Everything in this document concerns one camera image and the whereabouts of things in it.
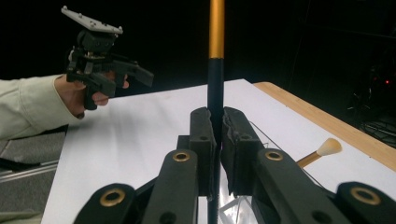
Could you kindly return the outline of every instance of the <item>black plastic part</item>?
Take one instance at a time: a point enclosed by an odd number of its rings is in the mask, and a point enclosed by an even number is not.
[[[359,182],[339,185],[334,203],[353,223],[396,223],[396,203],[380,190]]]
[[[129,77],[134,77],[137,81],[148,87],[152,86],[154,75],[148,70],[140,67],[137,62],[114,60],[112,63],[114,68],[113,71],[117,71],[120,77],[123,78],[125,75],[128,75]]]
[[[222,141],[221,163],[230,194],[252,195],[256,177],[252,164],[263,145],[242,111],[224,107]]]
[[[280,223],[280,217],[271,203],[260,201],[257,197],[252,197],[251,209],[259,224]]]
[[[212,185],[216,142],[210,121],[210,112],[206,107],[191,112],[188,149],[194,151],[199,158],[199,196],[206,196],[211,201],[216,192]]]
[[[157,177],[153,178],[136,190],[136,197],[134,199],[133,209],[131,211],[133,218],[129,224],[139,224],[142,222],[143,215],[145,215],[146,208],[149,205],[149,198],[151,197],[151,193],[154,189],[156,181]]]
[[[78,213],[74,224],[129,224],[133,212],[134,188],[125,184],[111,184],[97,190]]]
[[[99,91],[108,97],[114,97],[116,94],[116,83],[103,73],[92,73],[92,84],[93,91]]]
[[[77,42],[87,51],[101,53],[110,51],[116,38],[114,34],[110,33],[82,30],[78,34]]]
[[[351,223],[287,153],[263,148],[257,158],[256,174],[281,223]]]
[[[177,138],[176,149],[186,149],[190,148],[190,136],[189,135],[179,135]]]
[[[197,163],[191,150],[173,150],[166,155],[143,224],[197,223]]]
[[[95,101],[92,99],[93,94],[95,91],[92,90],[92,87],[87,86],[85,90],[85,96],[84,96],[84,108],[87,110],[95,110],[97,109],[97,105],[95,104]]]

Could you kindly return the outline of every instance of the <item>gold cylinder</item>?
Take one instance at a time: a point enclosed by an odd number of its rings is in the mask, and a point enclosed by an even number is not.
[[[210,0],[209,59],[224,58],[224,0]]]
[[[314,151],[313,153],[305,156],[304,158],[300,159],[299,161],[297,161],[297,165],[299,165],[301,168],[304,168],[305,166],[307,166],[308,164],[310,164],[311,162],[319,159],[321,156]]]

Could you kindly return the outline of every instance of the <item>beige sleeve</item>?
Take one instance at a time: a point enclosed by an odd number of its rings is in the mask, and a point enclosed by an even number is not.
[[[55,78],[0,80],[0,140],[32,136],[79,121],[64,105]]]

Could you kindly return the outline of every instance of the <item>pole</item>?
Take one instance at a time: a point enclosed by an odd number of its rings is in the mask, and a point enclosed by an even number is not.
[[[218,223],[221,127],[224,99],[224,0],[210,0],[207,108],[216,140],[213,195],[207,202],[207,222]]]

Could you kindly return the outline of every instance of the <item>brass insert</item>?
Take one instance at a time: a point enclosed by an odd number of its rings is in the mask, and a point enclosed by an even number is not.
[[[173,159],[175,161],[187,161],[190,159],[190,155],[186,152],[178,152],[174,154]]]
[[[378,205],[381,203],[379,196],[369,189],[356,187],[352,188],[350,193],[356,200],[361,201],[362,203],[368,203],[371,205]]]
[[[109,189],[100,198],[100,204],[104,207],[111,207],[121,203],[124,198],[125,192],[122,189]]]
[[[265,153],[265,157],[268,160],[271,160],[271,161],[281,161],[281,160],[283,160],[282,154],[279,154],[278,152],[275,152],[275,151],[266,152]]]

